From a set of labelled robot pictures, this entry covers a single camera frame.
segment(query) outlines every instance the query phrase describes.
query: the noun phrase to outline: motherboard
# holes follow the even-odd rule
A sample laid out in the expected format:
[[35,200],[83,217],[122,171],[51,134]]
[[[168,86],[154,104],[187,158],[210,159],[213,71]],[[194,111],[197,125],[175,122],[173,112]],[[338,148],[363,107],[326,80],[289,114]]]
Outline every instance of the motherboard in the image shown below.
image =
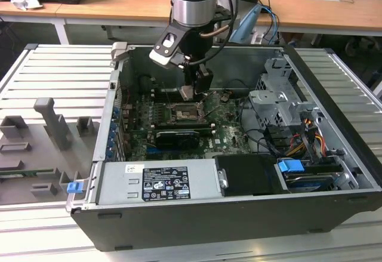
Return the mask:
[[184,102],[178,92],[132,95],[124,105],[128,161],[204,159],[250,153],[239,124],[239,99],[210,91]]

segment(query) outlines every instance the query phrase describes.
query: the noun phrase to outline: blue tab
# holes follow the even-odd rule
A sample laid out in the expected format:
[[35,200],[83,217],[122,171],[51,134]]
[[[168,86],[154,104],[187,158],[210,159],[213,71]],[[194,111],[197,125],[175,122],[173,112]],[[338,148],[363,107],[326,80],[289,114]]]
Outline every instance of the blue tab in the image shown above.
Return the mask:
[[305,171],[304,166],[299,159],[283,159],[278,165],[282,172]]
[[83,182],[73,182],[68,183],[66,192],[67,193],[82,193],[83,192],[84,183]]

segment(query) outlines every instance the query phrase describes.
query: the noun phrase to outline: warning label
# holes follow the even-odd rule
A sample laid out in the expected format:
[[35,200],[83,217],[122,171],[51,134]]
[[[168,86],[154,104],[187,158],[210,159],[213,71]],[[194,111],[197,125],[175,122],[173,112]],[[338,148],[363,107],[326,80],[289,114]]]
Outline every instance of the warning label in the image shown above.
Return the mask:
[[145,168],[142,188],[144,201],[191,198],[187,167]]

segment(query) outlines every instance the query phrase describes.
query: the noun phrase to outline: wooden desk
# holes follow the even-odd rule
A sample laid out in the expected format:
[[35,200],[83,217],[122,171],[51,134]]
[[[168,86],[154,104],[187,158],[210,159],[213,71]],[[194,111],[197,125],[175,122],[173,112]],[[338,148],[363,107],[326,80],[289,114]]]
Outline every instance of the wooden desk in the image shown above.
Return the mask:
[[[349,0],[271,0],[271,6],[280,18],[280,31],[382,36],[382,0],[344,1]],[[0,16],[6,21],[52,23],[60,42],[68,44],[66,24],[165,27],[170,14],[170,0],[82,0],[78,5],[44,6],[21,11],[0,2]],[[257,26],[269,24],[270,17],[261,14]]]
[[[382,34],[382,0],[271,0],[284,31],[357,35],[362,32]],[[266,24],[263,17],[259,24]]]
[[35,16],[35,17],[55,17],[56,11],[61,4],[44,4],[43,8],[35,10],[19,10],[12,3],[0,1],[1,16]]

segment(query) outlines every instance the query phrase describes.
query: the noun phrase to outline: blue cable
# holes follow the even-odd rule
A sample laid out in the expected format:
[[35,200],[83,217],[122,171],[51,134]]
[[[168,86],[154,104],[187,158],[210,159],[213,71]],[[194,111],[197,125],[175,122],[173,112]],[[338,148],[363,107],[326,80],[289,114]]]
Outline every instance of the blue cable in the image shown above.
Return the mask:
[[273,22],[275,24],[275,27],[273,29],[273,35],[271,37],[271,39],[269,40],[269,43],[272,42],[273,38],[275,37],[276,33],[277,33],[277,20],[276,20],[276,17],[275,17],[275,14],[273,12],[271,12],[268,8],[266,8],[264,5],[262,5],[262,7],[272,16],[272,19],[273,19]]

